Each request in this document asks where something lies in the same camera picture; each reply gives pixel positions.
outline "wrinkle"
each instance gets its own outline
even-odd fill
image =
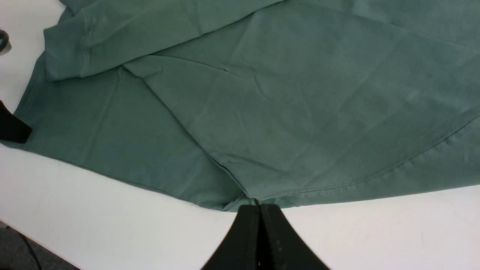
[[[102,126],[102,123],[105,119],[105,115],[107,114],[107,110],[110,106],[110,103],[113,99],[113,96],[114,94],[117,92],[117,89],[119,88],[120,86],[120,82],[122,81],[123,79],[123,75],[122,75],[122,72],[123,72],[123,69],[122,68],[118,68],[118,71],[117,71],[117,74],[118,74],[118,80],[117,80],[117,83],[115,84],[115,87],[113,88],[112,92],[110,93],[107,101],[105,102],[105,106],[103,107],[102,109],[102,112],[100,113],[99,117],[98,117],[98,121],[96,123],[96,126],[95,126],[95,133],[92,135],[92,137],[89,139],[88,141],[88,147],[87,147],[87,150],[84,154],[84,157],[82,158],[82,161],[80,162],[80,164],[82,166],[85,165],[85,162],[87,160],[87,158],[89,157],[91,151],[92,151],[92,148],[93,148],[93,144],[96,140],[96,138],[98,137],[98,130],[99,128]]]
[[[345,15],[349,15],[349,16],[354,16],[354,17],[357,17],[357,18],[360,18],[360,19],[363,19],[363,20],[367,20],[367,21],[371,21],[371,22],[375,22],[375,23],[379,23],[379,24],[389,25],[389,26],[391,26],[391,27],[394,27],[394,28],[398,28],[398,29],[407,31],[407,32],[409,32],[409,33],[414,33],[414,34],[417,34],[417,35],[419,35],[419,36],[428,37],[428,38],[431,38],[431,39],[433,39],[433,40],[441,41],[441,42],[444,42],[444,43],[450,44],[450,45],[452,45],[452,46],[455,46],[455,47],[458,47],[458,48],[462,48],[462,49],[465,49],[465,50],[468,50],[468,51],[471,51],[471,52],[480,53],[479,50],[472,49],[472,48],[468,48],[468,47],[466,47],[466,46],[457,44],[457,43],[455,43],[455,42],[452,42],[452,41],[449,41],[449,40],[446,40],[446,39],[443,39],[443,38],[435,37],[435,36],[432,36],[432,35],[427,34],[427,33],[424,33],[424,32],[415,31],[415,30],[412,30],[412,29],[409,29],[409,28],[406,28],[406,27],[403,27],[403,26],[395,25],[395,24],[388,23],[388,22],[382,22],[382,21],[380,21],[380,20],[375,20],[375,19],[372,19],[372,18],[364,17],[364,16],[361,16],[361,15],[359,15],[359,14],[352,13],[352,12],[335,10],[335,9],[332,9],[332,8],[329,8],[329,7],[326,7],[326,6],[323,6],[323,5],[313,4],[313,3],[311,3],[310,1],[299,0],[299,2],[302,3],[302,4],[305,4],[305,5],[317,7],[317,8],[320,8],[320,9],[325,9],[325,10],[328,10],[328,11],[331,11],[331,12],[337,12],[337,13],[341,13],[341,14],[345,14]]]
[[[241,116],[240,116],[240,112],[238,110],[237,110],[237,117],[238,117],[238,120],[239,120],[239,123],[240,123],[240,127],[243,131],[243,134],[245,135],[245,139],[247,141],[247,147],[250,151],[250,154],[253,155],[254,151],[252,149],[252,139],[250,138],[250,136],[247,133],[247,130],[245,129],[245,125],[243,124],[243,121],[242,121]]]
[[[84,21],[86,21],[86,16],[84,15],[84,10],[81,10],[79,12],[79,14],[81,14],[83,17],[84,17]],[[102,35],[102,38],[94,41],[94,42],[89,42],[88,44],[84,43],[83,46],[85,48],[91,48],[91,47],[94,47],[94,46],[97,46],[109,39],[112,38],[112,36],[116,35],[119,31],[122,31],[124,27],[126,27],[127,25],[129,25],[130,23],[132,23],[133,21],[135,21],[137,18],[143,16],[144,14],[146,14],[147,12],[150,12],[152,11],[151,9],[144,9],[143,11],[141,11],[140,13],[138,13],[137,15],[135,15],[134,17],[132,18],[129,18],[128,20],[125,20],[123,21],[121,24],[118,24],[117,27],[115,27],[114,29],[112,30],[109,30],[109,33],[108,34],[105,34],[103,33]],[[89,36],[89,34],[91,34],[92,31],[88,31],[87,32],[87,36]]]
[[[200,23],[200,17],[199,17],[199,14],[198,14],[198,3],[195,0],[190,1],[190,2],[193,3],[193,14],[195,15],[196,22],[194,22],[193,19],[189,16],[189,13],[186,11],[185,6],[182,5],[181,0],[177,0],[177,4],[178,4],[179,8],[185,14],[185,17],[190,22],[190,25],[192,26],[192,28],[197,31],[198,36],[201,36],[205,33],[205,31],[202,29],[202,24]]]
[[[257,92],[260,94],[260,96],[262,96],[264,99],[268,100],[269,102],[272,102],[273,100],[267,95],[265,94],[265,92],[262,90],[262,87],[260,87],[259,83],[258,83],[258,79],[257,79],[257,75],[255,74],[255,72],[253,71],[253,69],[249,66],[248,69],[250,70],[250,72],[252,73],[252,77],[253,77],[253,82],[255,82],[255,85],[257,86]]]
[[[282,170],[280,168],[276,168],[273,165],[269,165],[269,164],[263,163],[261,161],[257,161],[257,160],[247,158],[247,157],[244,157],[244,156],[241,156],[241,155],[237,155],[237,154],[233,154],[233,153],[224,153],[223,155],[225,155],[228,158],[234,159],[234,160],[239,160],[239,161],[242,161],[244,163],[249,163],[251,165],[260,167],[260,168],[262,168],[264,170],[267,170],[267,171],[277,172],[277,173],[280,173],[280,172],[285,173],[284,170]]]

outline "table surface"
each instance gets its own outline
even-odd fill
[[[0,6],[12,43],[0,99],[13,111],[64,7]],[[235,218],[4,146],[0,172],[0,220],[85,270],[199,269]],[[480,269],[480,186],[284,213],[333,270]]]

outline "green t-shirt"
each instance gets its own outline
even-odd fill
[[[477,0],[64,0],[11,147],[236,210],[480,183]]]

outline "fabric fold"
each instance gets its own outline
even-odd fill
[[[45,30],[47,73],[53,81],[98,74],[200,37],[280,1],[87,1],[75,17]],[[73,5],[72,10],[77,11],[78,6]]]

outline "gray carpet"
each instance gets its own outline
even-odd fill
[[[55,254],[28,240],[42,270],[76,270],[77,268]],[[0,229],[0,270],[37,270],[25,242],[11,228]]]

